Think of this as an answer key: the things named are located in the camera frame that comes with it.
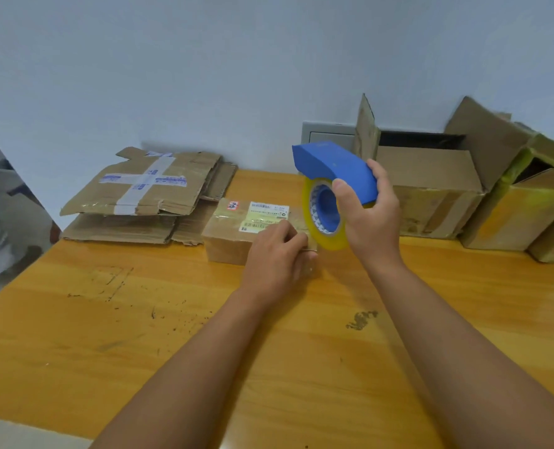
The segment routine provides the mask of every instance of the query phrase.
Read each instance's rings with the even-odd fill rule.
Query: person
[[[349,245],[456,443],[462,448],[554,448],[554,395],[404,265],[399,202],[385,170],[373,160],[368,166],[379,191],[372,208],[363,208],[345,182],[333,181]],[[301,252],[306,243],[306,235],[296,233],[287,221],[258,234],[240,287],[91,447],[206,447],[255,330],[314,255]]]

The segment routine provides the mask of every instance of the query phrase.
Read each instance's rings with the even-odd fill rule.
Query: forearm
[[[405,266],[367,268],[462,447],[554,447],[554,396]]]
[[[204,448],[263,310],[240,291],[140,389],[92,448]]]

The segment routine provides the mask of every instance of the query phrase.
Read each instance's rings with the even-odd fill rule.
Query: wood grain
[[[299,205],[302,177],[239,171],[232,199]],[[554,393],[554,265],[402,238],[404,259]],[[449,440],[348,251],[274,309],[215,435],[232,448],[443,447]],[[0,418],[94,438],[237,287],[203,247],[60,241],[0,293]]]

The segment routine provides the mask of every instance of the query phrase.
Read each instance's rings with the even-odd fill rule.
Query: person's left arm
[[[252,244],[240,287],[106,426],[91,449],[204,448],[236,369],[267,310],[314,253],[288,221]]]

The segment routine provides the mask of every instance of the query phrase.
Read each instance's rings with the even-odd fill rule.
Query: fingernail
[[[337,190],[338,188],[340,188],[342,185],[346,184],[346,182],[344,180],[342,180],[341,178],[335,178],[331,184],[331,188],[333,190]]]

